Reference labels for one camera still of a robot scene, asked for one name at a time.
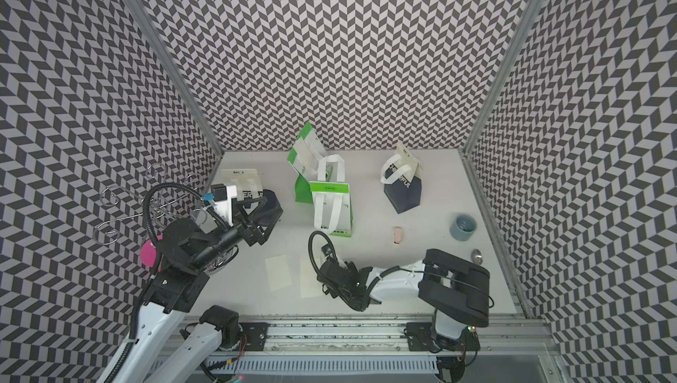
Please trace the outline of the green white bag front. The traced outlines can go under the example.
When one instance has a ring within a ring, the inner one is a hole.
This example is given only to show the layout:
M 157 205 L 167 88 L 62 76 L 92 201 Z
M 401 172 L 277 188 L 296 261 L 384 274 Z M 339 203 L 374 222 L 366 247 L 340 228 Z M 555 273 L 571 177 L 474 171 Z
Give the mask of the green white bag front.
M 319 161 L 326 156 L 327 151 L 317 131 L 310 122 L 306 122 L 287 156 L 287 162 L 297 173 L 294 183 L 294 199 L 298 203 L 313 203 L 310 182 L 317 180 Z

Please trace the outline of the green white bag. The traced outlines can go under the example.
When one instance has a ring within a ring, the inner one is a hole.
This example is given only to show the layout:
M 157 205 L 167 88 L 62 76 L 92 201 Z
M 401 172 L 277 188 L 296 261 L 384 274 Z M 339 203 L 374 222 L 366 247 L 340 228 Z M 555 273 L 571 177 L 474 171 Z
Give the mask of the green white bag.
M 306 122 L 287 156 L 287 162 L 297 173 L 294 183 L 294 199 L 298 203 L 313 203 L 310 182 L 317 180 L 319 161 L 326 156 L 327 151 L 317 131 L 310 122 Z
M 314 227 L 327 235 L 351 238 L 353 210 L 346 164 L 338 154 L 320 159 L 317 179 L 310 182 Z

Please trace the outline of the small pink stapler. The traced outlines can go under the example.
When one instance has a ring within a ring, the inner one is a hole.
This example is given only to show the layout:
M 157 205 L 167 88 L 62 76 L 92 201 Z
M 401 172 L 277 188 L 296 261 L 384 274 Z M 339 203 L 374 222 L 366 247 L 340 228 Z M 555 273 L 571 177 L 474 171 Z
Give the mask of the small pink stapler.
M 404 231 L 400 226 L 395 226 L 393 228 L 393 243 L 395 245 L 401 245 L 404 240 Z

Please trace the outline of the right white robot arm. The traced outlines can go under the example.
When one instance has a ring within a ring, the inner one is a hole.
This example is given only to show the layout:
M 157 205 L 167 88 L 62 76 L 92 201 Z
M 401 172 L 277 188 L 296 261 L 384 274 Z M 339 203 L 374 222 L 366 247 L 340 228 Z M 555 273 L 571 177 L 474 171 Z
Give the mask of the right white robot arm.
M 310 233 L 307 249 L 323 293 L 354 312 L 416 298 L 433 308 L 433 318 L 426 333 L 407 328 L 406 338 L 430 353 L 465 355 L 481 349 L 477 329 L 489 325 L 489 310 L 495 306 L 486 268 L 436 248 L 409 265 L 357 268 L 354 262 L 340 259 L 322 231 Z

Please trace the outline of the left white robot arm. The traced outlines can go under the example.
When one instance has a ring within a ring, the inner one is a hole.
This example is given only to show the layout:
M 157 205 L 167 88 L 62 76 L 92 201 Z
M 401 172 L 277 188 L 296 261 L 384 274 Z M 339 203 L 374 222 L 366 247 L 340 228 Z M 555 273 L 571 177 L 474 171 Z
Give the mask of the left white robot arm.
M 199 198 L 215 222 L 203 231 L 190 217 L 182 217 L 158 235 L 151 204 L 164 189 L 176 189 Z M 243 354 L 245 333 L 239 314 L 214 305 L 199 318 L 183 345 L 157 371 L 151 367 L 169 337 L 196 304 L 210 277 L 238 256 L 241 243 L 264 245 L 283 209 L 276 194 L 237 197 L 234 185 L 215 184 L 207 194 L 183 184 L 167 182 L 148 190 L 142 203 L 143 225 L 155 249 L 148 281 L 142 286 L 130 314 L 129 333 L 100 375 L 101 382 L 184 382 L 219 349 Z

